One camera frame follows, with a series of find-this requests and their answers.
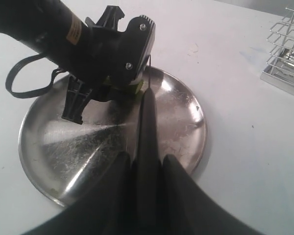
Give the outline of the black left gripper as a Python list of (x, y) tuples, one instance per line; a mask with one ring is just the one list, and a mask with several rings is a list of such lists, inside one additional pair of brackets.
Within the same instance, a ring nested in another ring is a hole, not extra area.
[(96, 23), (90, 18), (82, 22), (65, 9), (66, 69), (71, 77), (63, 119), (82, 124), (82, 113), (90, 100), (105, 102), (110, 89), (137, 84), (137, 18), (119, 31), (123, 17), (118, 6), (107, 6)]

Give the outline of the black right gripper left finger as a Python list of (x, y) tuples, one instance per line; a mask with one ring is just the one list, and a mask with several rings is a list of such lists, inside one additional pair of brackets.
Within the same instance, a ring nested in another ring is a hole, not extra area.
[(117, 235), (124, 210), (130, 156), (120, 152), (95, 185), (71, 206), (26, 235)]

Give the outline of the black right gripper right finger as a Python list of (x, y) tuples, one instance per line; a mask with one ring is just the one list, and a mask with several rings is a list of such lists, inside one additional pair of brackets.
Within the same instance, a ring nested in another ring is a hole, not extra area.
[(171, 235), (260, 235), (199, 188), (174, 155), (163, 159)]

